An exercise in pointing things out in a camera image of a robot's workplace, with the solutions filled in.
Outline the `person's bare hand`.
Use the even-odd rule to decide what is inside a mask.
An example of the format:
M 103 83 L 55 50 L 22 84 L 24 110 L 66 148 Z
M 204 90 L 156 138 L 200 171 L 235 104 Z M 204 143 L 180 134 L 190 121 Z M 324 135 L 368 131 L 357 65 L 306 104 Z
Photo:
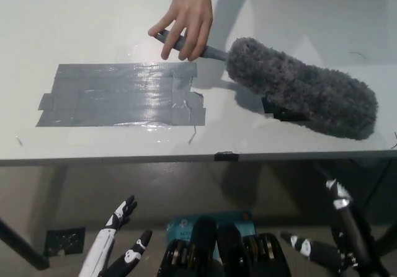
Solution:
M 161 52 L 161 58 L 167 60 L 185 31 L 185 44 L 179 51 L 179 59 L 194 61 L 206 47 L 212 22 L 212 0 L 172 0 L 168 11 L 148 30 L 148 35 L 155 37 L 167 26 L 172 26 Z

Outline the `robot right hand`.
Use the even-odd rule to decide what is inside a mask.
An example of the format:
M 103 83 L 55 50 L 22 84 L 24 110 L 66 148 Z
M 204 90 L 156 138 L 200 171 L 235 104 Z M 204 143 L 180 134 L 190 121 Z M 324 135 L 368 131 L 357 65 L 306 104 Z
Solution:
M 341 254 L 336 247 L 285 231 L 281 232 L 280 236 L 311 262 L 331 271 L 342 270 Z

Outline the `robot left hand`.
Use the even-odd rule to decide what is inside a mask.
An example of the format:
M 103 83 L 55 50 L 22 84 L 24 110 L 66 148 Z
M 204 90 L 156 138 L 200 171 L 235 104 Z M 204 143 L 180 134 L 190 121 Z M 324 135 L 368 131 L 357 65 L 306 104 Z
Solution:
M 112 213 L 104 228 L 97 234 L 79 276 L 124 277 L 128 276 L 137 266 L 150 242 L 153 234 L 151 230 L 144 231 L 131 248 L 117 258 L 113 264 L 108 264 L 115 243 L 115 235 L 130 220 L 130 215 L 136 206 L 137 202 L 132 195 Z

